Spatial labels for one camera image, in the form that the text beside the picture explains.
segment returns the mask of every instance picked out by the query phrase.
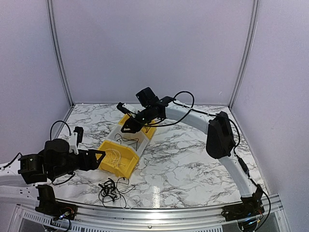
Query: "light purple wall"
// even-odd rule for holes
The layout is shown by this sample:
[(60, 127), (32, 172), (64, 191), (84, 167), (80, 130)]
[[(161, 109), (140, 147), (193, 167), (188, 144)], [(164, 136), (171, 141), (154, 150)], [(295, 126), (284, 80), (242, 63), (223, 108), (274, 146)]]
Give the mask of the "light purple wall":
[(251, 0), (55, 1), (56, 27), (75, 102), (136, 102), (192, 91), (228, 104)]
[(261, 1), (236, 118), (293, 232), (309, 231), (309, 1)]
[(56, 65), (46, 2), (0, 2), (0, 163), (37, 153), (69, 109)]

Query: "marble surface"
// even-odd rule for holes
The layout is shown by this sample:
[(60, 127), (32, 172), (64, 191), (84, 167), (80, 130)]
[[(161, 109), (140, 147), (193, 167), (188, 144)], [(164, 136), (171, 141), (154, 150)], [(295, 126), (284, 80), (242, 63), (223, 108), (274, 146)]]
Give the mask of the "marble surface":
[[(197, 106), (209, 113), (225, 111), (233, 119), (229, 109), (222, 106)], [(97, 149), (104, 138), (123, 117), (115, 104), (79, 104), (72, 111), (67, 123), (84, 128), (83, 143), (79, 149)], [(59, 138), (68, 139), (68, 129)], [(125, 194), (128, 207), (135, 208), (183, 208), (232, 203), (240, 200), (239, 191), (225, 167), (211, 158), (205, 149), (207, 136), (179, 123), (158, 128), (130, 177), (135, 189)], [(239, 155), (247, 163), (251, 176), (265, 189), (249, 147), (241, 136)], [(64, 181), (68, 175), (56, 182)], [(107, 178), (118, 178), (109, 172), (76, 171), (76, 176), (66, 184), (54, 186), (56, 197), (86, 204), (102, 205), (98, 199)], [(124, 202), (107, 203), (124, 206)]]

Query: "white wire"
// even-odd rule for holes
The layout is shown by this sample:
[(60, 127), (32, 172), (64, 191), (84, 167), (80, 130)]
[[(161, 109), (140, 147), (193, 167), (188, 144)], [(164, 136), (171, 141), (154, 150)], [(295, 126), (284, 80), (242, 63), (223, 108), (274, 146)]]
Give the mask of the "white wire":
[(135, 197), (135, 196), (138, 196), (138, 197), (139, 197), (139, 201), (136, 202), (135, 205), (131, 206), (130, 208), (123, 207), (123, 206), (121, 205), (121, 198), (120, 198), (120, 207), (123, 208), (123, 209), (132, 209), (133, 207), (137, 206), (137, 205), (142, 201), (141, 198), (140, 198), (140, 196), (137, 195), (137, 194), (136, 194), (136, 195), (133, 195), (133, 196), (131, 196), (131, 197), (129, 197), (129, 199), (126, 201), (126, 204), (129, 206), (129, 201), (130, 201), (133, 197)]
[(182, 103), (182, 105), (181, 105), (183, 108), (186, 108), (186, 109), (188, 109), (188, 110), (198, 110), (198, 109), (196, 109), (194, 106), (192, 106), (192, 107), (190, 107), (190, 106), (187, 106), (185, 103)]
[[(253, 232), (255, 232), (257, 226), (259, 225), (259, 221), (260, 221), (260, 219), (257, 219), (256, 221), (253, 221), (253, 222), (250, 222), (250, 223), (252, 223), (252, 224), (257, 222), (256, 227), (255, 227), (255, 229), (253, 230)], [(242, 228), (242, 230), (241, 230), (240, 228), (239, 228), (239, 230), (243, 232), (243, 231), (244, 231), (243, 225), (241, 226), (241, 228)]]
[(61, 226), (62, 226), (62, 223), (61, 223), (61, 225), (60, 225), (60, 227), (56, 230), (56, 231), (54, 231), (54, 228), (52, 228), (52, 229), (49, 229), (49, 228), (46, 228), (45, 226), (44, 226), (44, 223), (43, 223), (43, 218), (45, 218), (45, 214), (43, 215), (43, 217), (41, 218), (41, 220), (40, 220), (40, 222), (41, 222), (41, 224), (42, 224), (42, 226), (43, 226), (43, 228), (44, 228), (44, 231), (45, 232), (58, 232), (58, 230), (61, 228)]
[(139, 197), (139, 201), (138, 202), (136, 202), (135, 203), (135, 205), (133, 205), (133, 206), (131, 206), (129, 209), (132, 209), (133, 207), (135, 207), (135, 206), (137, 206), (139, 203), (141, 203), (141, 201), (142, 201), (142, 199), (140, 198), (140, 195), (133, 195), (133, 196), (131, 196), (128, 200), (127, 200), (127, 205), (129, 205), (129, 201), (133, 198), (133, 197), (135, 197), (135, 196), (138, 196)]
[(109, 148), (105, 150), (106, 156), (108, 157), (108, 163), (112, 164), (112, 165), (116, 165), (117, 167), (119, 167), (119, 165), (124, 165), (123, 163), (121, 163), (121, 153), (120, 151), (113, 149), (113, 148)]

